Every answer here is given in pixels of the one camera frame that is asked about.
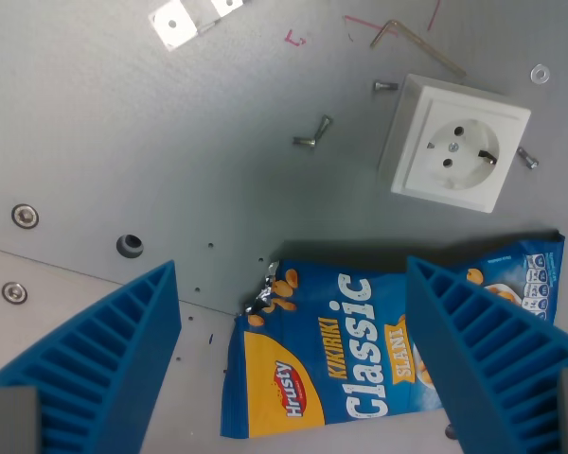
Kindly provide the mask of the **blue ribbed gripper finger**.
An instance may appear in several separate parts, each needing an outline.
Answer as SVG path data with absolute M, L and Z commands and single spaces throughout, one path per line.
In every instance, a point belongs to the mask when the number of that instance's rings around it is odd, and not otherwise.
M 27 348 L 0 388 L 38 392 L 43 453 L 137 453 L 181 327 L 169 261 Z
M 466 453 L 560 453 L 568 334 L 417 257 L 406 322 Z

